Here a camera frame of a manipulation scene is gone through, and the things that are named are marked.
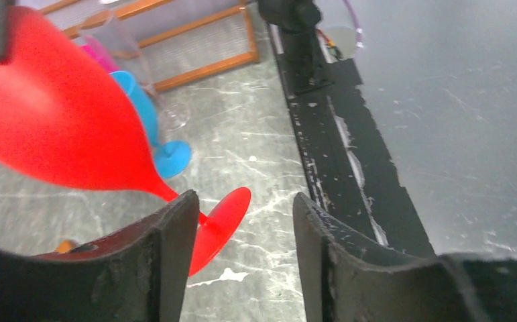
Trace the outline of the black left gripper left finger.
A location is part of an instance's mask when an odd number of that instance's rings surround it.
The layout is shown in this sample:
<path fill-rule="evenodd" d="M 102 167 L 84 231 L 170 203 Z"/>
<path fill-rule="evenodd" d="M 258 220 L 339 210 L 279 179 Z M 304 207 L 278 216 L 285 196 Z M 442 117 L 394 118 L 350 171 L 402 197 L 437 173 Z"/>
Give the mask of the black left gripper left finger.
<path fill-rule="evenodd" d="M 189 190 L 65 254 L 0 250 L 0 321 L 178 321 L 198 214 Z"/>

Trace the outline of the pink wine glass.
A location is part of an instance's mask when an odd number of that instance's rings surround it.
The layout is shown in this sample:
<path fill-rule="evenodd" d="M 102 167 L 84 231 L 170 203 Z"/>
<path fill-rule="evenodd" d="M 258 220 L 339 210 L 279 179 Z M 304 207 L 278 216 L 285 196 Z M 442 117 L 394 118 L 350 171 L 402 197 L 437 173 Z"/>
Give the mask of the pink wine glass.
<path fill-rule="evenodd" d="M 104 54 L 95 51 L 89 45 L 82 45 L 80 48 L 84 52 L 86 52 L 102 68 L 104 68 L 108 73 L 120 70 L 119 66 L 113 61 L 113 59 L 110 56 L 105 56 Z"/>

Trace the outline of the dark blue wine glass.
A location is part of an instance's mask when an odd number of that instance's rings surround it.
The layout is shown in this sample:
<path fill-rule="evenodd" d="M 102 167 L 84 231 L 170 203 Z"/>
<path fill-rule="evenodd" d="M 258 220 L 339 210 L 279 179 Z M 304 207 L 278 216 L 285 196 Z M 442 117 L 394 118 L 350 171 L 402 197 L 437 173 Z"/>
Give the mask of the dark blue wine glass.
<path fill-rule="evenodd" d="M 154 165 L 160 177 L 168 179 L 180 174 L 191 160 L 190 145 L 183 140 L 161 142 L 156 106 L 147 92 L 128 71 L 114 71 L 110 76 L 125 92 L 141 119 L 148 143 L 153 150 Z"/>

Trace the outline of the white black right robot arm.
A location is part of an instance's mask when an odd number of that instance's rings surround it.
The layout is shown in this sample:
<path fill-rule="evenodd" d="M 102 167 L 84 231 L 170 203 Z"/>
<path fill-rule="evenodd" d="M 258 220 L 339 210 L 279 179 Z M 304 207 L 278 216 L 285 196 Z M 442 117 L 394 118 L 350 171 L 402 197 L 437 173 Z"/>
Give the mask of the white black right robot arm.
<path fill-rule="evenodd" d="M 259 1 L 260 12 L 266 21 L 278 24 L 287 30 L 299 30 L 313 26 L 321 20 L 320 11 L 313 8 L 312 1 Z M 8 56 L 9 9 L 15 1 L 0 1 L 0 61 Z"/>

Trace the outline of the clear wine glass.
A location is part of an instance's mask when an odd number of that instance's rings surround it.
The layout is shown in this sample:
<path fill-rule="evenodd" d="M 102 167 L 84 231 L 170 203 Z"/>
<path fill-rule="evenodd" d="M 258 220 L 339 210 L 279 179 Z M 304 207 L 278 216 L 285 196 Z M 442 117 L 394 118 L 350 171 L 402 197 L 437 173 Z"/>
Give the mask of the clear wine glass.
<path fill-rule="evenodd" d="M 143 55 L 138 42 L 127 31 L 113 10 L 104 10 L 86 18 L 78 33 L 86 45 L 110 56 L 120 70 L 130 72 L 155 103 L 158 120 L 167 131 L 180 129 L 190 118 L 190 109 L 179 103 L 166 103 L 156 90 L 154 69 Z"/>

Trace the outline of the red wine glass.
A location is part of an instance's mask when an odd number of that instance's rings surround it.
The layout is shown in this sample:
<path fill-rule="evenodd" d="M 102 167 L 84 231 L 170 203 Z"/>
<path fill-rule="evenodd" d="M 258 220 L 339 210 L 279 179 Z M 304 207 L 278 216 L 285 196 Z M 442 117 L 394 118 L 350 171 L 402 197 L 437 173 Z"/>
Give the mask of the red wine glass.
<path fill-rule="evenodd" d="M 0 162 L 50 184 L 173 201 L 139 115 L 113 78 L 35 9 L 10 7 L 8 27 Z"/>

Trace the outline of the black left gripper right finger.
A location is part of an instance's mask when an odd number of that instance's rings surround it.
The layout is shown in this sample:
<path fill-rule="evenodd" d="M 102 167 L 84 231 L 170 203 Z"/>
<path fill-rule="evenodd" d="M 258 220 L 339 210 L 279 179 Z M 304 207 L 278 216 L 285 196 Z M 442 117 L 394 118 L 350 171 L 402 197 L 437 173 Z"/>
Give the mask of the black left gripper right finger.
<path fill-rule="evenodd" d="M 517 255 L 410 256 L 303 193 L 293 222 L 308 321 L 517 321 Z"/>

